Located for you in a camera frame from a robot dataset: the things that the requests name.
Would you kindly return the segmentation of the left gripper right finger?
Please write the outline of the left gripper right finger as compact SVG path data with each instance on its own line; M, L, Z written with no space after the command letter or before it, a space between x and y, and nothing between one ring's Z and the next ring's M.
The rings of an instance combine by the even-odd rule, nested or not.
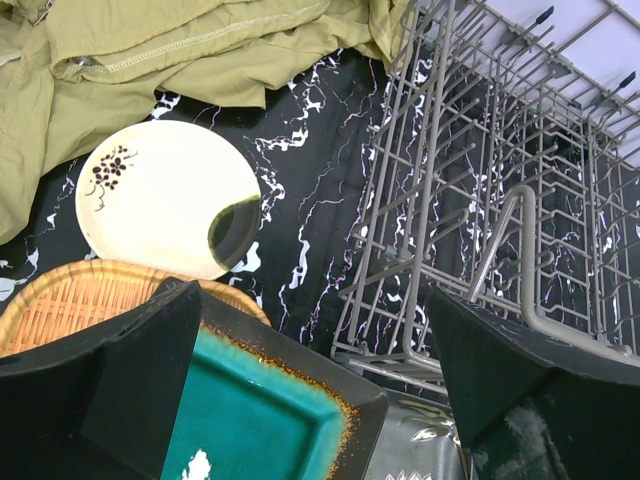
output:
M639 370L433 288L437 357L481 479L636 479Z

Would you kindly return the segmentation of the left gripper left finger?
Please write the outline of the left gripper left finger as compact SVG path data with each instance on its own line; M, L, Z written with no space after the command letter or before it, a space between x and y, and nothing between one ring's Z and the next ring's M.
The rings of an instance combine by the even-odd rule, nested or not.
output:
M157 479L202 311L197 282L1 360L4 479Z

